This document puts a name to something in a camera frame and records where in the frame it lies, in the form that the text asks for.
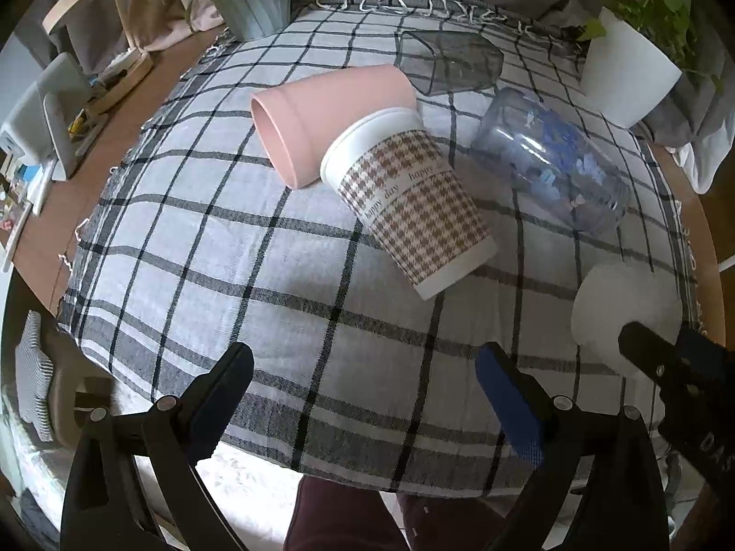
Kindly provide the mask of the white frosted cup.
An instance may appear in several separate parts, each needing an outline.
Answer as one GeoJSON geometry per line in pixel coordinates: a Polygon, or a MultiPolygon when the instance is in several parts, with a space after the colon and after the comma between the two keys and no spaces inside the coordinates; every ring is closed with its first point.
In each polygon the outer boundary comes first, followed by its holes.
{"type": "Polygon", "coordinates": [[[642,375],[618,347],[618,336],[630,322],[642,323],[669,343],[677,340],[683,305],[674,284],[648,267],[618,263],[595,265],[583,279],[573,302],[574,342],[620,376],[642,375]]]}

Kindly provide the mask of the houndstooth paper cup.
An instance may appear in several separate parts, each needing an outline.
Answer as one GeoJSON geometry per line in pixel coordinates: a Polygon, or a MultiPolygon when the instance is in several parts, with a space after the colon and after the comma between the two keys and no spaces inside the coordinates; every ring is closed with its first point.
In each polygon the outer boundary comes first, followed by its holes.
{"type": "Polygon", "coordinates": [[[492,259],[495,239],[417,111],[370,113],[320,163],[334,189],[424,300],[492,259]]]}

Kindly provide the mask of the pink plastic cup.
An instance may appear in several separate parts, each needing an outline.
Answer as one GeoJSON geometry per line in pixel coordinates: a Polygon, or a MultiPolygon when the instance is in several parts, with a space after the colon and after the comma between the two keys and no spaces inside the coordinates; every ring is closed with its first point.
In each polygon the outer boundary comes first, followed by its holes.
{"type": "Polygon", "coordinates": [[[319,178],[330,144],[362,117],[416,106],[413,85],[392,65],[343,68],[270,87],[252,96],[257,135],[275,172],[290,189],[319,178]]]}

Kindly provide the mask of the smoky grey glass cup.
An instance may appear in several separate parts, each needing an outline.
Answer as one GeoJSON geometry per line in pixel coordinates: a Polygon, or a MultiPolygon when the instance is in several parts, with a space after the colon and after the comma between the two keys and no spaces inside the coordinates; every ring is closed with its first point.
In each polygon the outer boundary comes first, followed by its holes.
{"type": "Polygon", "coordinates": [[[477,34],[407,30],[400,36],[397,67],[424,96],[482,91],[499,79],[503,54],[477,34]]]}

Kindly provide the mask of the grey white cushion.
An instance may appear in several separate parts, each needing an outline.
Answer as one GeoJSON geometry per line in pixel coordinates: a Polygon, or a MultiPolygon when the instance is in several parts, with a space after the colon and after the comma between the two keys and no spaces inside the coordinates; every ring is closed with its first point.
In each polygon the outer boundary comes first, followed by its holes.
{"type": "Polygon", "coordinates": [[[28,317],[15,349],[15,383],[20,418],[31,424],[43,443],[54,440],[47,396],[54,378],[54,363],[41,349],[41,315],[28,317]]]}

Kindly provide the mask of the dark red trousers leg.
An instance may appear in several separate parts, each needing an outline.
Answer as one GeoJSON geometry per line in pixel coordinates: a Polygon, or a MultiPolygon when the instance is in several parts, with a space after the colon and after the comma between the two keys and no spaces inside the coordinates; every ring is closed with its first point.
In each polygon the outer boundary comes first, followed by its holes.
{"type": "Polygon", "coordinates": [[[400,494],[399,525],[374,490],[305,476],[296,495],[287,550],[483,550],[504,518],[478,499],[400,494]]]}

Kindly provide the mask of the checkered white black tablecloth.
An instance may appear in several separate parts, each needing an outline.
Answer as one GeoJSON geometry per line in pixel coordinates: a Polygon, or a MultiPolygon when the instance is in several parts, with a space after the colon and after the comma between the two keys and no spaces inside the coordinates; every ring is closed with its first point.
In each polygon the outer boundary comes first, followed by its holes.
{"type": "Polygon", "coordinates": [[[556,35],[453,0],[299,0],[292,24],[252,42],[223,35],[187,71],[112,174],[82,232],[58,319],[92,361],[146,398],[180,393],[226,348],[255,372],[228,442],[297,472],[366,488],[480,496],[521,488],[475,377],[495,341],[546,391],[592,412],[663,415],[648,379],[626,379],[574,343],[583,276],[625,261],[660,277],[698,319],[689,242],[660,165],[578,86],[556,35]],[[502,86],[546,103],[619,168],[621,224],[578,234],[477,168],[469,146],[491,91],[421,97],[418,110],[498,246],[425,301],[329,186],[288,188],[249,105],[264,88],[397,57],[412,28],[466,30],[501,50],[502,86]]]}

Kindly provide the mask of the white plant pot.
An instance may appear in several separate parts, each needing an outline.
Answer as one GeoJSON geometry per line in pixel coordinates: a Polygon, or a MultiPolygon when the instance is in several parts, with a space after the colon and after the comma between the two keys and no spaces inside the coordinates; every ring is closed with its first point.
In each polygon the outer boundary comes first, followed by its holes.
{"type": "Polygon", "coordinates": [[[672,91],[681,70],[658,46],[607,7],[600,10],[597,21],[605,34],[590,40],[581,90],[608,121],[630,128],[672,91]]]}

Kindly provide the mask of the wooden chair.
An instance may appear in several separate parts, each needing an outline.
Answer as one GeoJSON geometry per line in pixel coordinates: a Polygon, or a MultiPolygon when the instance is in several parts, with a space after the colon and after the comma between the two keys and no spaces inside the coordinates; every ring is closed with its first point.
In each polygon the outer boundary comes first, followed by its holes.
{"type": "Polygon", "coordinates": [[[91,75],[87,110],[106,113],[124,100],[153,68],[137,44],[130,0],[57,0],[42,20],[50,36],[66,34],[82,68],[91,75]]]}

